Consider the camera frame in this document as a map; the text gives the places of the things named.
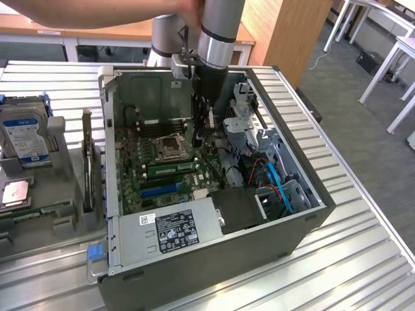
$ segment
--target blue plastic tab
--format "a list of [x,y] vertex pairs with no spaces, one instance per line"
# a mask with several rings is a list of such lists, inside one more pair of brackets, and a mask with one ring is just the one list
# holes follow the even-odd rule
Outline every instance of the blue plastic tab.
[[43,90],[41,97],[46,107],[47,116],[53,117],[53,112],[51,108],[51,99],[49,98],[48,94],[46,94],[46,90]]
[[102,244],[88,246],[88,260],[99,260],[104,258],[104,248]]

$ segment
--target cpu socket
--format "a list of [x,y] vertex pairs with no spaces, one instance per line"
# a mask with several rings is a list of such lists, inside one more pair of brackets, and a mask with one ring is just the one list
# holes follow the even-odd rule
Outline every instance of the cpu socket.
[[156,161],[172,161],[187,159],[189,155],[184,146],[184,137],[180,134],[171,134],[154,140],[157,148]]

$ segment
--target hard drive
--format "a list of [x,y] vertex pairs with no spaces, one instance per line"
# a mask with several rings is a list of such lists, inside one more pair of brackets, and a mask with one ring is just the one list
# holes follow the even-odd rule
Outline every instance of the hard drive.
[[57,151],[54,138],[47,135],[52,115],[47,95],[6,98],[0,105],[0,145],[7,158],[18,157],[26,167],[49,160]]

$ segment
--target blue hard drive label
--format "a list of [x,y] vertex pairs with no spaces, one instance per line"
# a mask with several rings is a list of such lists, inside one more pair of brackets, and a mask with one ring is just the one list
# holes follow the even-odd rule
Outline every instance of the blue hard drive label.
[[6,133],[15,153],[24,162],[43,161],[48,156],[45,139],[38,135],[36,119],[3,121]]

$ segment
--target ribbed metal table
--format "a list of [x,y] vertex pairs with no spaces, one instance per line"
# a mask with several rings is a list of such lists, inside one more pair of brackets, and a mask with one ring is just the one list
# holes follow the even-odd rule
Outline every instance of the ribbed metal table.
[[[67,120],[70,148],[80,146],[82,108],[90,107],[103,147],[99,65],[9,62],[0,69],[0,94],[45,89],[54,114]],[[290,256],[160,310],[415,310],[414,255],[285,79],[271,67],[254,71],[338,207]],[[0,259],[0,310],[105,310],[86,280],[88,242],[104,235]]]

